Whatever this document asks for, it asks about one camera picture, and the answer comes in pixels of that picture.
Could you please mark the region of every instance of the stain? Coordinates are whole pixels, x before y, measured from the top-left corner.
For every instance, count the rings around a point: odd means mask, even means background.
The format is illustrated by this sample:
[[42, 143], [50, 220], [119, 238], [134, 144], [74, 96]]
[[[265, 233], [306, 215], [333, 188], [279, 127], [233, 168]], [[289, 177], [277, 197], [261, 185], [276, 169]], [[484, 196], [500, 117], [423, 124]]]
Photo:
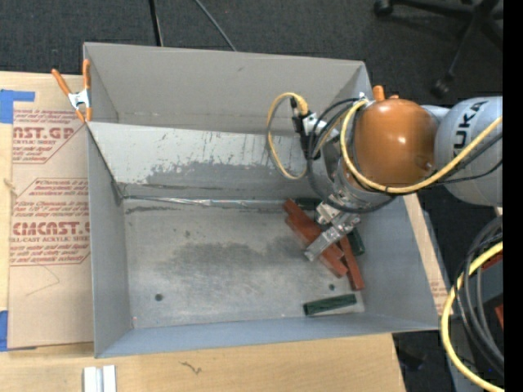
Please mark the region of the stain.
[[33, 295], [34, 293], [44, 291], [44, 290], [48, 289], [49, 287], [55, 286], [55, 285], [57, 285], [57, 284], [60, 284], [60, 278], [59, 278], [58, 276], [56, 276], [56, 274], [55, 274], [52, 270], [48, 269], [48, 268], [47, 268], [46, 266], [44, 266], [44, 265], [42, 266], [42, 268], [45, 269], [45, 270], [47, 270], [49, 273], [51, 273], [52, 276], [55, 278], [55, 281], [52, 282], [52, 283], [49, 283], [48, 285], [46, 285], [46, 286], [44, 286], [44, 287], [40, 287], [39, 289], [36, 289], [36, 290], [34, 290], [34, 291], [31, 291], [31, 292], [28, 293], [26, 296], [31, 296], [31, 295]]
[[198, 367], [198, 368], [194, 368], [194, 366], [192, 364], [190, 364], [189, 362], [180, 362], [180, 364], [182, 366], [187, 366], [190, 370], [193, 371], [193, 373], [198, 376], [201, 372], [202, 372], [202, 368], [201, 367]]

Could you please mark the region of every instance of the chair wheel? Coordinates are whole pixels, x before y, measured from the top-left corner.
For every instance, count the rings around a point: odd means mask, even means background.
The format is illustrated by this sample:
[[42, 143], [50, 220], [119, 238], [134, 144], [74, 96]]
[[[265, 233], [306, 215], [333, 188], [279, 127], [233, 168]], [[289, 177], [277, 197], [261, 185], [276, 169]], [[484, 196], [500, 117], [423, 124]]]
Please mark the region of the chair wheel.
[[388, 0], [376, 0], [374, 2], [374, 15], [377, 17], [388, 16], [392, 13], [392, 6]]
[[449, 85], [448, 83], [440, 78], [439, 80], [436, 80], [434, 85], [431, 88], [431, 94], [438, 99], [443, 98], [444, 95], [446, 95], [449, 92]]

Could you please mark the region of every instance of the blue tape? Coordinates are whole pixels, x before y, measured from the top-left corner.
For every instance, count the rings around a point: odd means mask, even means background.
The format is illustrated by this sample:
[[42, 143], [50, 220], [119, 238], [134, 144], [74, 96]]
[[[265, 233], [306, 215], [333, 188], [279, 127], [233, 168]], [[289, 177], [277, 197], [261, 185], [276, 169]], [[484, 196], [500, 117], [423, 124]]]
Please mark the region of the blue tape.
[[7, 311], [0, 311], [0, 351], [7, 351]]
[[0, 123], [13, 123], [13, 106], [16, 101], [34, 101], [34, 91], [0, 89]]

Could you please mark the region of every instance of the green object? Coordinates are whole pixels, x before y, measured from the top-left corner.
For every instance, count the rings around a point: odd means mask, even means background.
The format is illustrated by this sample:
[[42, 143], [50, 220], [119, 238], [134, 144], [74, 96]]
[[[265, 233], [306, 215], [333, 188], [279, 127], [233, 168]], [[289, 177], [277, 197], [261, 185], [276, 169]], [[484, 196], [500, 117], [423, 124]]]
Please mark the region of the green object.
[[347, 234], [347, 237], [349, 238], [349, 243], [352, 247], [352, 254], [355, 256], [361, 256], [365, 253], [365, 245], [363, 244], [363, 239], [361, 239], [361, 235], [357, 228], [354, 228], [349, 234]]
[[319, 301], [307, 302], [303, 305], [305, 315], [319, 314], [320, 312], [327, 312], [329, 310], [336, 310], [345, 306], [354, 305], [356, 303], [356, 295], [348, 293], [346, 295], [333, 296], [327, 299], [320, 299]]

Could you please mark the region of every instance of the cardboard box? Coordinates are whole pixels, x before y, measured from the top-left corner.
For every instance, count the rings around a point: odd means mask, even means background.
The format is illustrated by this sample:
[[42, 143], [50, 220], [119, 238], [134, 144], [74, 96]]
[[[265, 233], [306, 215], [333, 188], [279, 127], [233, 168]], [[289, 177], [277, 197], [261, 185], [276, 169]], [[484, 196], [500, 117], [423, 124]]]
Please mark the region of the cardboard box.
[[[65, 79], [81, 90], [81, 77]], [[2, 72], [0, 89], [10, 165], [0, 251], [7, 346], [92, 341], [85, 126], [50, 74]]]
[[[304, 301], [350, 286], [310, 263], [284, 223], [280, 205], [314, 193], [305, 181], [281, 177], [266, 156], [266, 112], [286, 91], [317, 112], [360, 92], [370, 96], [364, 63], [94, 43], [84, 49], [92, 63], [96, 357], [437, 329], [402, 198], [362, 216], [366, 288], [358, 306], [302, 313]], [[290, 149], [288, 109], [274, 129], [280, 147]], [[286, 161], [302, 165], [299, 155]]]

